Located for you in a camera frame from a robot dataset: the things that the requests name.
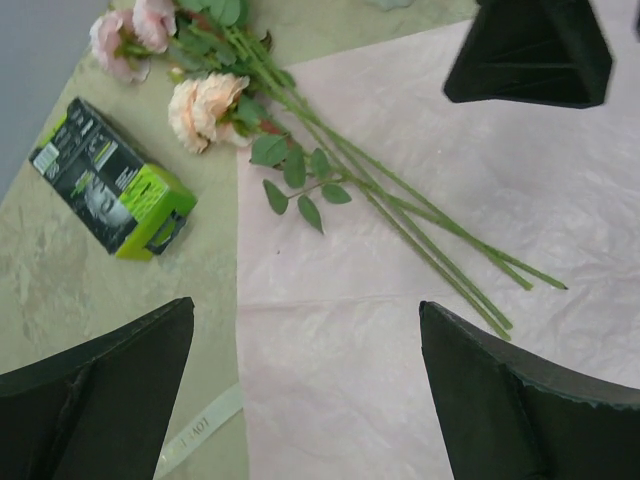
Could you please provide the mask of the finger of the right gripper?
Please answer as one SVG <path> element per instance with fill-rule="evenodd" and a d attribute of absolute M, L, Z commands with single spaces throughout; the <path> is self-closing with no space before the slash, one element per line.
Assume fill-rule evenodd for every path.
<path fill-rule="evenodd" d="M 573 109 L 605 102 L 613 57 L 590 2 L 492 0 L 478 6 L 443 86 L 450 101 Z"/>

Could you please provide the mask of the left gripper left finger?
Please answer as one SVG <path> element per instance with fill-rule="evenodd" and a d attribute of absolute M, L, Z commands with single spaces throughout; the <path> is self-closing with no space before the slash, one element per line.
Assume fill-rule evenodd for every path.
<path fill-rule="evenodd" d="M 2 478 L 153 478 L 193 332 L 183 297 L 2 374 Z"/>

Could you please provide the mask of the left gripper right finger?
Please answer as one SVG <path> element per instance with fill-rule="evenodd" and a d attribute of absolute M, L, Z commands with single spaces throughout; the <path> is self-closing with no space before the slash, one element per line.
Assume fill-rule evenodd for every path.
<path fill-rule="evenodd" d="M 421 350 L 456 479 L 636 479 L 639 392 L 419 306 Z"/>

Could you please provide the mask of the pink wrapping paper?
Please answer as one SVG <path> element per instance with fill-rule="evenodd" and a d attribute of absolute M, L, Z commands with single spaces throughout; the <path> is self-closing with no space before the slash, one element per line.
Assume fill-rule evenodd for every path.
<path fill-rule="evenodd" d="M 512 322 L 513 342 L 639 384 L 639 44 L 633 1 L 593 5 L 614 56 L 586 110 L 453 104 L 442 84 L 467 23 L 292 67 L 339 133 L 467 231 L 563 283 L 524 290 L 432 224 L 424 231 Z M 276 215 L 239 166 L 239 372 L 254 479 L 447 479 L 419 304 L 480 316 L 360 195 L 316 231 Z"/>

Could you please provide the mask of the pink rose bouquet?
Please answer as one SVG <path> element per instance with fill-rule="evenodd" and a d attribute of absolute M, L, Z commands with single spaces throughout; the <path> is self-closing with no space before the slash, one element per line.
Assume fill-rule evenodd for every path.
<path fill-rule="evenodd" d="M 459 237 L 525 290 L 535 280 L 561 282 L 474 236 L 365 150 L 327 125 L 273 58 L 270 35 L 257 35 L 246 1 L 137 1 L 109 7 L 89 30 L 101 68 L 143 82 L 155 60 L 169 64 L 169 126 L 193 154 L 218 144 L 244 149 L 251 164 L 280 173 L 264 180 L 271 210 L 295 206 L 317 231 L 317 200 L 333 205 L 362 194 L 403 241 L 432 267 L 501 338 L 512 324 L 425 233 L 428 221 Z"/>

